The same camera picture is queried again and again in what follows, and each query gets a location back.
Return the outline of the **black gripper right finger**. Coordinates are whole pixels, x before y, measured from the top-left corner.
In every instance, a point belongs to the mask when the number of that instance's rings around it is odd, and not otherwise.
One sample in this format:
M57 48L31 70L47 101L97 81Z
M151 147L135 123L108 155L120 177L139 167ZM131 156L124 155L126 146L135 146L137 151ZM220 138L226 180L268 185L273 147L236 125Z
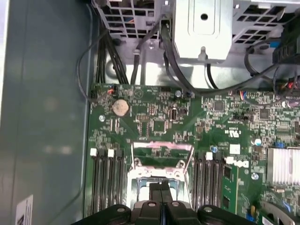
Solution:
M162 200L169 225L254 225L255 223L213 205L194 211L186 202L174 201L168 181L162 182Z

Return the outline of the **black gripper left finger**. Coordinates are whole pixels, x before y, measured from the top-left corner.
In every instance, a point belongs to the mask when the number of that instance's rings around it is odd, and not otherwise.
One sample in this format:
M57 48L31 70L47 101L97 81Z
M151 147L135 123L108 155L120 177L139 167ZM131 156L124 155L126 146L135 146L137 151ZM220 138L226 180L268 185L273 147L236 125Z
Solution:
M115 204L77 221L78 225L159 225L161 224L162 184L151 183L149 200L136 202L134 208Z

